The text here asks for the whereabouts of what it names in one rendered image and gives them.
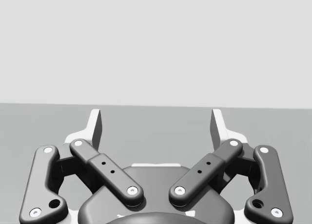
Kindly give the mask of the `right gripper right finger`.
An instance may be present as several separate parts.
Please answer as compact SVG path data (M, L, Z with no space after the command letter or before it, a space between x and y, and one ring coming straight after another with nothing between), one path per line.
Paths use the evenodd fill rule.
M220 193L236 175L246 176L254 194L243 213L254 224L291 224L293 211L279 156L272 146L252 148L247 138L227 129L220 109L213 109L210 134L214 151L206 154L169 190L169 201L188 205L207 186Z

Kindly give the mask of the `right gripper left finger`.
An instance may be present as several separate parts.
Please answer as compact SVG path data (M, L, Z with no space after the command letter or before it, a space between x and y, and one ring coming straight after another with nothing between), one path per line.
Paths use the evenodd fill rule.
M126 206L135 207L144 201L139 183L98 151L101 135L101 111L93 109L85 129L68 135L63 146L36 149L19 213L21 224L63 222L70 211L59 190L64 178L73 174L92 193L105 186Z

